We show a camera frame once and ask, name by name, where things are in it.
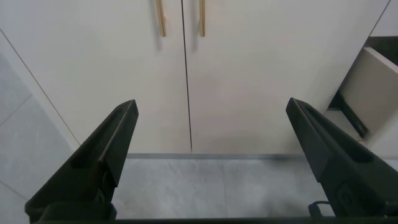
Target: door handle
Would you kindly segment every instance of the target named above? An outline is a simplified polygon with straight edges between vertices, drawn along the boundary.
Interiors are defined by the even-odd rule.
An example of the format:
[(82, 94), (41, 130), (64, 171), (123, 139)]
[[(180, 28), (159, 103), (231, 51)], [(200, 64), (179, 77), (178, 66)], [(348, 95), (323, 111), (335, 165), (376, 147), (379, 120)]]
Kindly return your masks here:
[(200, 36), (206, 35), (206, 4), (205, 0), (199, 0), (199, 21), (200, 21)]
[(157, 17), (159, 18), (159, 29), (160, 35), (162, 37), (166, 36), (166, 27), (165, 27), (165, 17), (163, 14), (163, 3), (162, 0), (156, 0), (156, 8), (157, 8)]

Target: cabinet door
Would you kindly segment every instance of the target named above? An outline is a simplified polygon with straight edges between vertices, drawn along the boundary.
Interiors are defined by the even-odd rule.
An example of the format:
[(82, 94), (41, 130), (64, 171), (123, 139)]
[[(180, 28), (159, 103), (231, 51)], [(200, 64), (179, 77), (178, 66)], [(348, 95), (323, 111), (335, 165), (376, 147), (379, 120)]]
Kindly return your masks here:
[(194, 153), (299, 153), (290, 97), (325, 111), (388, 0), (183, 0)]
[(179, 0), (0, 0), (0, 26), (79, 143), (135, 99), (129, 152), (189, 153)]

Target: cable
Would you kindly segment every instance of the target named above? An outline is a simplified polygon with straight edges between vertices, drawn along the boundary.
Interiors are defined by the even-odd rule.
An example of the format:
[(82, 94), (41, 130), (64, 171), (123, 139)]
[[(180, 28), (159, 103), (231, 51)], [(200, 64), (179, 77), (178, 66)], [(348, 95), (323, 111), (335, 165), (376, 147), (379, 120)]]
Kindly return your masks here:
[(311, 218), (322, 218), (322, 212), (319, 209), (319, 204), (330, 205), (327, 201), (316, 201), (308, 206), (308, 211), (310, 212)]

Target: floor tile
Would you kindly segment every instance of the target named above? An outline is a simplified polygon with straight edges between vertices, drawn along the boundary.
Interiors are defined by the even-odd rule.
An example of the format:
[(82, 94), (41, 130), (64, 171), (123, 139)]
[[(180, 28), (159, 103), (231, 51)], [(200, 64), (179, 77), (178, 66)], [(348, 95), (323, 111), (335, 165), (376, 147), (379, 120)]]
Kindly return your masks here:
[(327, 200), (305, 160), (225, 160), (224, 181), (228, 217), (307, 217), (309, 204)]
[(0, 224), (26, 224), (29, 217), (24, 211), (26, 199), (0, 183)]
[(72, 154), (34, 97), (0, 126), (0, 180), (31, 198)]
[(225, 217), (219, 160), (128, 159), (113, 204), (117, 218)]
[(0, 124), (30, 96), (30, 91), (0, 53)]

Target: open drawer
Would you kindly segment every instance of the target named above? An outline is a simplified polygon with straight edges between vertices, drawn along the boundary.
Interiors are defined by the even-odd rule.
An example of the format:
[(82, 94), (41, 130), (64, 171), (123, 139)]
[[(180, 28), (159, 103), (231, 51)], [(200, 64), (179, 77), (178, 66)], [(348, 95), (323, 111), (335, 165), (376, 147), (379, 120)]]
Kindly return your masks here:
[(366, 127), (368, 147), (379, 156), (398, 157), (398, 38), (370, 38), (340, 93)]

